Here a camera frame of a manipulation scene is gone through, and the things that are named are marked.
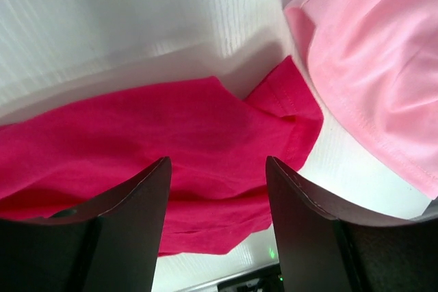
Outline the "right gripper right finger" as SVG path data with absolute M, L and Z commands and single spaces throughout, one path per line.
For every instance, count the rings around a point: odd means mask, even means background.
M 437 220 L 360 207 L 275 157 L 266 180 L 286 291 L 436 291 Z

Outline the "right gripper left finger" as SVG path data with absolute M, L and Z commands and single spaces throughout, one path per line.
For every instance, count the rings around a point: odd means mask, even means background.
M 170 191 L 164 157 L 52 217 L 1 221 L 2 291 L 150 291 Z

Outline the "red t shirt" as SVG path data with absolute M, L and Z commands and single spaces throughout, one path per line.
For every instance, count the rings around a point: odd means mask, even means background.
M 226 254 L 271 225 L 266 158 L 301 169 L 322 123 L 290 57 L 245 99 L 209 77 L 71 103 L 1 128 L 1 216 L 48 217 L 169 157 L 159 253 Z

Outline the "pink t shirt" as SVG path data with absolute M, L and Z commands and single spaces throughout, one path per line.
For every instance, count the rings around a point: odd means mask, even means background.
M 298 53 L 336 120 L 437 197 L 437 0 L 291 0 Z

